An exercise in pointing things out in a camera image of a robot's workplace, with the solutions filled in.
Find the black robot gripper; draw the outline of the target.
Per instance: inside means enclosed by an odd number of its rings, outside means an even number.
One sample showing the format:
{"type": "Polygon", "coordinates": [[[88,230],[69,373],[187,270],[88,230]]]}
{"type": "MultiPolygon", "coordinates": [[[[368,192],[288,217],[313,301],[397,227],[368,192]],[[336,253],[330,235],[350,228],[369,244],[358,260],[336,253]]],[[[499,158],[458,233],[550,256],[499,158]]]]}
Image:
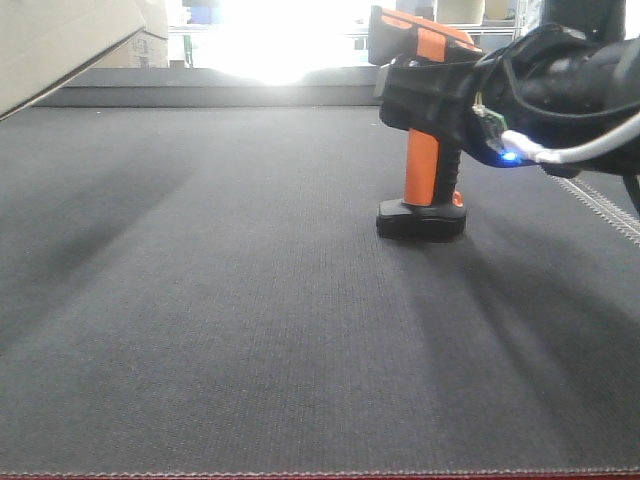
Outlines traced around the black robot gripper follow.
{"type": "Polygon", "coordinates": [[[389,127],[414,128],[442,141],[451,141],[482,164],[495,168],[531,166],[533,162],[500,145],[487,144],[480,118],[472,105],[475,95],[516,127],[512,85],[504,68],[477,66],[477,58],[434,62],[409,54],[375,54],[380,67],[374,95],[381,101],[380,118],[389,127]]]}

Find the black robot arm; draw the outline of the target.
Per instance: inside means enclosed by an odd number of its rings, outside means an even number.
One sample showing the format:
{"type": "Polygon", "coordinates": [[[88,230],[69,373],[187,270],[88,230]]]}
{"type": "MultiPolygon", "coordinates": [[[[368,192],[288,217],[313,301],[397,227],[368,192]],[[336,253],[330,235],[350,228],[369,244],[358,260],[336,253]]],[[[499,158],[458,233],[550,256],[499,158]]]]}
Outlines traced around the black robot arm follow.
{"type": "Polygon", "coordinates": [[[462,154],[555,176],[616,175],[637,199],[639,43],[623,18],[620,1],[552,1],[539,26],[486,53],[463,31],[373,7],[380,116],[409,134],[404,196],[382,214],[462,217],[462,154]]]}

